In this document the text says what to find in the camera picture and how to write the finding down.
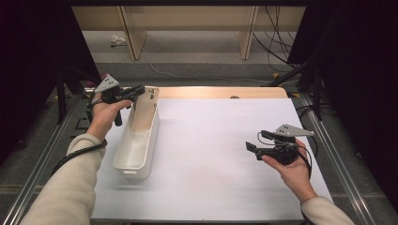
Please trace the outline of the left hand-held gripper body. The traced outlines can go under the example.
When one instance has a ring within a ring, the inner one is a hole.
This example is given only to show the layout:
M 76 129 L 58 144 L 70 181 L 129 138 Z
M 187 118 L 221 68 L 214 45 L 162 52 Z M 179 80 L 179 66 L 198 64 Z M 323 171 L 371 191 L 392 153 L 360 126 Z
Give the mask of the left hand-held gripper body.
M 94 91 L 94 106 L 110 106 L 115 103 L 130 101 L 127 98 L 127 89 L 120 87 L 119 82 L 107 75 Z

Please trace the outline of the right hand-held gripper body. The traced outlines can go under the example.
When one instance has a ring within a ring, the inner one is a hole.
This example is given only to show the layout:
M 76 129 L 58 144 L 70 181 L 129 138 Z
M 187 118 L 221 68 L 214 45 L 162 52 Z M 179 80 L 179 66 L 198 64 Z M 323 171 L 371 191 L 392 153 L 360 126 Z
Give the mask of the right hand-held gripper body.
M 276 160 L 283 165 L 293 163 L 299 157 L 299 147 L 296 138 L 313 135 L 313 131 L 287 124 L 278 127 L 273 132 L 274 150 L 277 153 Z

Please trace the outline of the white plastic bin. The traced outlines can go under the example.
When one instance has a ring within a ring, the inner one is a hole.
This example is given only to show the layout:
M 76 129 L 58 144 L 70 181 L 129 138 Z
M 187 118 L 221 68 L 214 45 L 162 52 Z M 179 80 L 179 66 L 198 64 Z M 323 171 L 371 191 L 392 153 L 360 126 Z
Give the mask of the white plastic bin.
M 148 130 L 134 131 L 131 128 L 133 115 L 134 109 L 125 125 L 113 165 L 127 179 L 146 179 L 150 174 L 160 126 L 158 106 Z

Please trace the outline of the person's right hand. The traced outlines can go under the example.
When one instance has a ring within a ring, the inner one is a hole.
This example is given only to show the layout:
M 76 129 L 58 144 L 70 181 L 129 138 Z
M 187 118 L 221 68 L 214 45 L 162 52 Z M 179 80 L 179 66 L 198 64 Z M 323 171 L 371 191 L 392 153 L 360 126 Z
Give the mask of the person's right hand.
M 296 195 L 300 203 L 304 203 L 314 197 L 316 192 L 310 181 L 309 161 L 306 146 L 303 142 L 296 140 L 298 145 L 298 158 L 289 165 L 283 165 L 269 156 L 262 156 L 268 166 L 276 170 L 284 183 Z

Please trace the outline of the person's left hand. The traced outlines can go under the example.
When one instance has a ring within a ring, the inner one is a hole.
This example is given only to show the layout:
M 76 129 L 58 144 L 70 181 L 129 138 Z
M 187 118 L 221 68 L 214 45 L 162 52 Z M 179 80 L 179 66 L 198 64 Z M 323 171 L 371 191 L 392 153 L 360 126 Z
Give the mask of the person's left hand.
M 130 100 L 122 100 L 112 104 L 104 102 L 95 104 L 93 107 L 93 120 L 86 133 L 103 142 L 106 134 L 112 127 L 112 123 L 114 122 L 117 113 L 121 109 L 127 108 L 130 105 Z

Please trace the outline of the crumpled white paper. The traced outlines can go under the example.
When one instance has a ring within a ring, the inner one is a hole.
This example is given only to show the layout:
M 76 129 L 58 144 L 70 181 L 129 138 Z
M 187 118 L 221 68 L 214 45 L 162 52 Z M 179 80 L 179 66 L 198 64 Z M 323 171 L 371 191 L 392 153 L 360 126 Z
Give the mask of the crumpled white paper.
M 111 47 L 119 47 L 119 46 L 125 46 L 126 45 L 126 40 L 122 37 L 119 37 L 117 35 L 112 35 L 111 36 Z

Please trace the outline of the black metal stand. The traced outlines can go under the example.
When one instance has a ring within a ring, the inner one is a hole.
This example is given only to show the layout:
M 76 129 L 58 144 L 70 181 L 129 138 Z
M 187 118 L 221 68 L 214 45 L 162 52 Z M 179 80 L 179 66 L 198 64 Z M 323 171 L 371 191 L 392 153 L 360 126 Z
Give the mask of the black metal stand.
M 321 70 L 320 67 L 314 63 L 305 62 L 302 65 L 294 68 L 282 77 L 277 78 L 271 82 L 269 87 L 276 87 L 289 79 L 300 75 L 298 79 L 297 89 L 300 92 L 308 92 L 310 88 L 313 89 L 313 104 L 314 114 L 316 118 L 321 121 L 322 116 L 320 112 L 320 91 L 321 91 Z
M 68 88 L 73 95 L 80 95 L 84 91 L 83 82 L 99 84 L 101 77 L 96 65 L 89 67 L 78 67 L 65 64 L 60 67 L 56 74 L 56 92 L 58 102 L 58 121 L 60 124 L 67 116 L 67 95 Z

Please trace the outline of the white table cover sheet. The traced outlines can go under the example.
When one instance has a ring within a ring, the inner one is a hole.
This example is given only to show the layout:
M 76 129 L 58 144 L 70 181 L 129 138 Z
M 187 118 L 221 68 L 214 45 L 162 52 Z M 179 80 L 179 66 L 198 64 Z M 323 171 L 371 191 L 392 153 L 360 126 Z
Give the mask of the white table cover sheet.
M 260 130 L 298 126 L 288 98 L 161 99 L 150 175 L 125 178 L 113 165 L 123 129 L 107 136 L 95 219 L 275 222 L 302 218 L 279 174 L 247 151 Z

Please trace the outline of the dark curtain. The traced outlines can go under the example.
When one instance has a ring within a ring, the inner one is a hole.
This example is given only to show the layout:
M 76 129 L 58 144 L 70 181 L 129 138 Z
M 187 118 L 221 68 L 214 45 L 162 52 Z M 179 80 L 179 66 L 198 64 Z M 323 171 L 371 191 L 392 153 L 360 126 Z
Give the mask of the dark curtain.
M 353 144 L 398 213 L 398 0 L 296 0 L 306 7 L 291 60 L 321 51 L 322 78 Z
M 73 10 L 48 0 L 0 0 L 0 165 L 54 88 L 74 94 L 101 77 Z

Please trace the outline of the wooden shelf unit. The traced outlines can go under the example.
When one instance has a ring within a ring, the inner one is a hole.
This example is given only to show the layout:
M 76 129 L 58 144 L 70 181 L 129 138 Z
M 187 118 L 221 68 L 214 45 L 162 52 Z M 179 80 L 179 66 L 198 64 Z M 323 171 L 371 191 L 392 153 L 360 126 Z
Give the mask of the wooden shelf unit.
M 74 7 L 83 31 L 122 31 L 137 60 L 144 51 L 149 31 L 233 31 L 241 58 L 247 60 L 252 34 L 278 29 L 296 32 L 304 7 Z

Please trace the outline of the aluminium floor rail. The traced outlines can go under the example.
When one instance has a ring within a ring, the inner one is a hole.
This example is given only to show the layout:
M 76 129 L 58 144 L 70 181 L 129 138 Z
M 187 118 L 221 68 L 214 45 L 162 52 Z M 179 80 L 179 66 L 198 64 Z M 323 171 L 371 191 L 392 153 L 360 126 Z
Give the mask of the aluminium floor rail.
M 364 160 L 356 156 L 356 148 L 332 107 L 325 104 L 316 115 L 313 101 L 305 93 L 297 104 L 302 108 L 298 112 L 302 125 L 315 132 L 311 147 L 334 202 L 356 225 L 398 225 L 398 214 Z
M 14 151 L 0 167 L 0 225 L 19 224 L 79 132 L 74 126 L 84 105 L 80 96 L 68 98 L 67 113 L 57 123 L 57 105 L 52 102 L 28 132 L 26 147 Z

